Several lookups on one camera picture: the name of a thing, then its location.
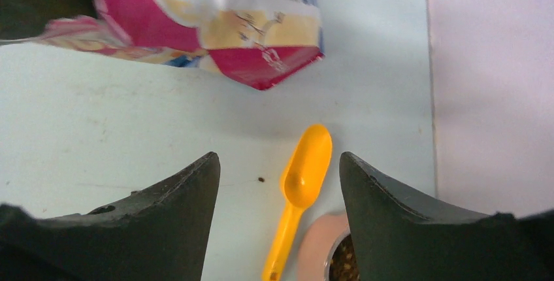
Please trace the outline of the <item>pink double bowl stand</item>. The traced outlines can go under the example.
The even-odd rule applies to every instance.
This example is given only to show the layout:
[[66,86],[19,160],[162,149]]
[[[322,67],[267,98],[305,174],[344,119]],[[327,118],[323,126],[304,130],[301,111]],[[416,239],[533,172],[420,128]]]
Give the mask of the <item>pink double bowl stand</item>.
[[310,225],[301,242],[297,257],[297,280],[330,280],[334,252],[349,234],[346,212],[318,217]]

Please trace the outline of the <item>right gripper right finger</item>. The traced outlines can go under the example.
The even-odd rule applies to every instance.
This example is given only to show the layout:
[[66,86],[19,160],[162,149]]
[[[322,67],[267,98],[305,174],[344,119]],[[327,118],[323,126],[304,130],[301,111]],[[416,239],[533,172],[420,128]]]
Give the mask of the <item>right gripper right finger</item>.
[[340,187],[362,280],[552,280],[553,211],[518,218],[457,207],[351,152]]

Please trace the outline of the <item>yellow plastic scoop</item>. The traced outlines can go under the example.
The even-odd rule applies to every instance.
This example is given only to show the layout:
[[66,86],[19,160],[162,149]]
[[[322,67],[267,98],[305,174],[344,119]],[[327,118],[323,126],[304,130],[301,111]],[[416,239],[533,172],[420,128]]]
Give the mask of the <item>yellow plastic scoop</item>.
[[333,154],[329,130],[322,124],[306,129],[280,178],[285,207],[273,238],[261,279],[279,280],[304,212],[319,197]]

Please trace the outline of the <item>colourful pet food bag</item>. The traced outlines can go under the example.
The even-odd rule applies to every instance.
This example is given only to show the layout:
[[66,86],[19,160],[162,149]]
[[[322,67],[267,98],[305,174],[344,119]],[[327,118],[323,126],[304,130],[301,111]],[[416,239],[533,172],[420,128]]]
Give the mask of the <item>colourful pet food bag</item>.
[[200,68],[267,90],[323,58],[317,0],[1,0],[1,43]]

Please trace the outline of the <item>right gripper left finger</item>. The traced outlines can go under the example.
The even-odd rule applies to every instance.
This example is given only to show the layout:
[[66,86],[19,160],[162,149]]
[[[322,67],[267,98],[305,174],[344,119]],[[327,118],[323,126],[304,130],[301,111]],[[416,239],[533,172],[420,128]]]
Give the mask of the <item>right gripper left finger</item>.
[[200,280],[220,182],[209,152],[87,214],[1,205],[2,280]]

